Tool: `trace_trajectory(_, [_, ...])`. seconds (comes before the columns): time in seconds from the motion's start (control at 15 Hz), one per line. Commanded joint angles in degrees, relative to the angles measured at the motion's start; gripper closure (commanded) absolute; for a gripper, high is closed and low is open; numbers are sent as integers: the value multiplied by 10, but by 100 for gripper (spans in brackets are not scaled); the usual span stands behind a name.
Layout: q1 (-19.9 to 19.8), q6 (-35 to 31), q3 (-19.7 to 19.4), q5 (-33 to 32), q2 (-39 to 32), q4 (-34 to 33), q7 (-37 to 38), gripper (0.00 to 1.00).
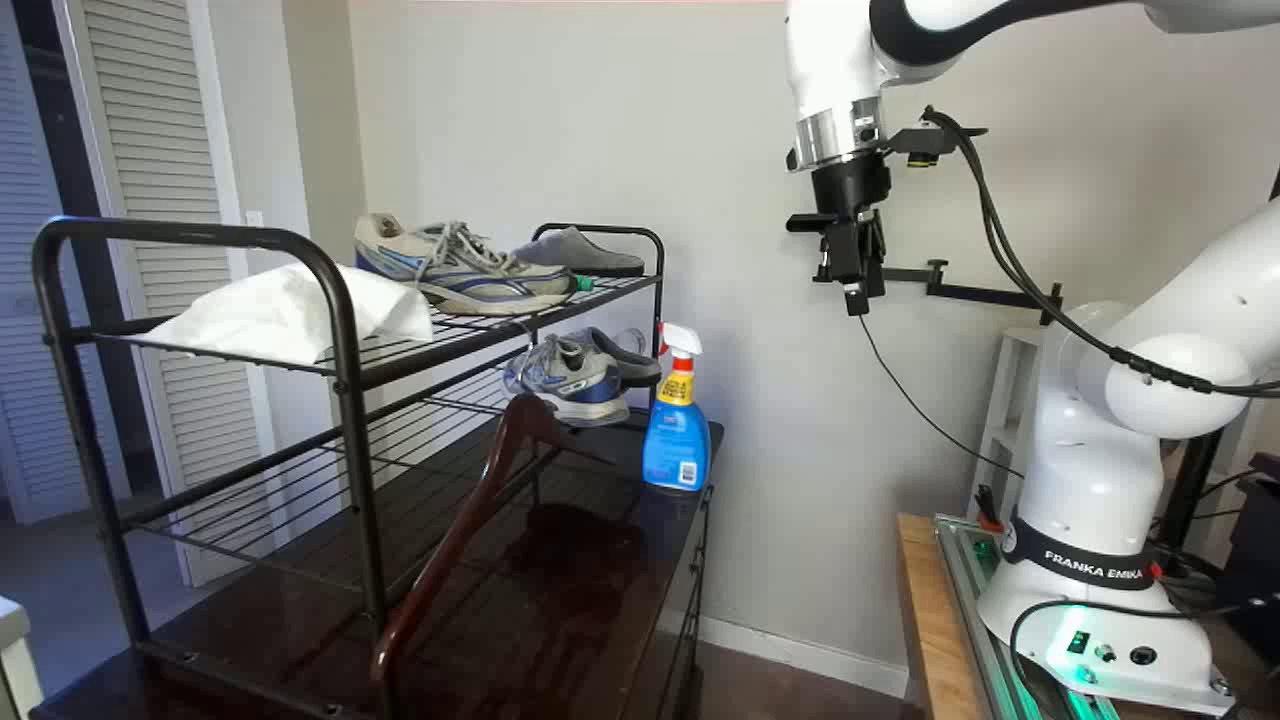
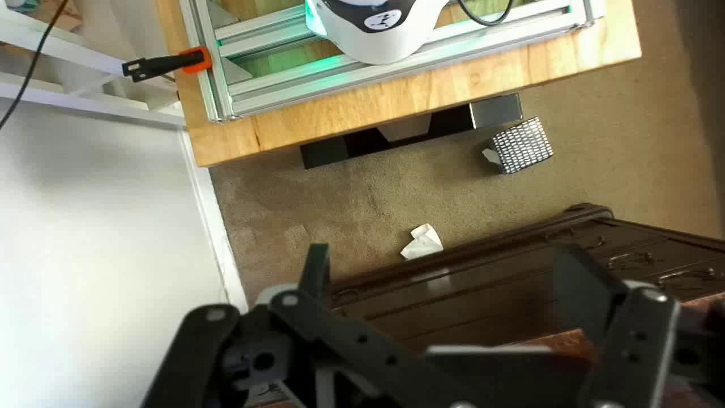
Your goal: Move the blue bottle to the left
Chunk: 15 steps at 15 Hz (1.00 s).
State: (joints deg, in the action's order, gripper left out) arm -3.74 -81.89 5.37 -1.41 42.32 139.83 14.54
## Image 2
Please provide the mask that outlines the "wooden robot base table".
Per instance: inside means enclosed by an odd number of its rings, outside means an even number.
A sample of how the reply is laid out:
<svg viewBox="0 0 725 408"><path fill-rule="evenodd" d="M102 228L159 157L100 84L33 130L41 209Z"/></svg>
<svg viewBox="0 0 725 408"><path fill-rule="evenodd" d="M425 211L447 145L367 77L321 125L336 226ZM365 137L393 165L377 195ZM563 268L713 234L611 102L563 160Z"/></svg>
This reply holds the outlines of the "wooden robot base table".
<svg viewBox="0 0 725 408"><path fill-rule="evenodd" d="M230 123L206 118L196 77L178 75L176 92L192 158L208 167L508 91L524 91L639 56L635 0L604 0L604 17L593 28Z"/></svg>

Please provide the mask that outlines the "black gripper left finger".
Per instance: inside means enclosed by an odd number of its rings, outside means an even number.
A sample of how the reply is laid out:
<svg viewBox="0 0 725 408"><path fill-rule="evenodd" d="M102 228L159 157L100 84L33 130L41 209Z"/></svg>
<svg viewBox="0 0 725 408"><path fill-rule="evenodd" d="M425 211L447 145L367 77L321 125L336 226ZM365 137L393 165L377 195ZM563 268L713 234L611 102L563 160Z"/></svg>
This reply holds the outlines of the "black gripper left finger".
<svg viewBox="0 0 725 408"><path fill-rule="evenodd" d="M302 280L240 313L192 307L143 408L421 408L416 361L329 305L329 247L308 250Z"/></svg>

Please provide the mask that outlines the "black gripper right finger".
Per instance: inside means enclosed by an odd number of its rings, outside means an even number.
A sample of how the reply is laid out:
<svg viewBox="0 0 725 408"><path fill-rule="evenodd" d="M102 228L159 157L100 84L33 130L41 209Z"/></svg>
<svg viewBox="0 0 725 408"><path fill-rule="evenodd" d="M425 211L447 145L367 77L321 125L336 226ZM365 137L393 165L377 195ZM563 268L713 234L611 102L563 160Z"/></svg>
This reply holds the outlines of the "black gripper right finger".
<svg viewBox="0 0 725 408"><path fill-rule="evenodd" d="M661 408L670 377L699 402L725 403L720 301L690 307L656 286L630 286L577 244L555 250L553 292L561 315L597 349L580 408Z"/></svg>

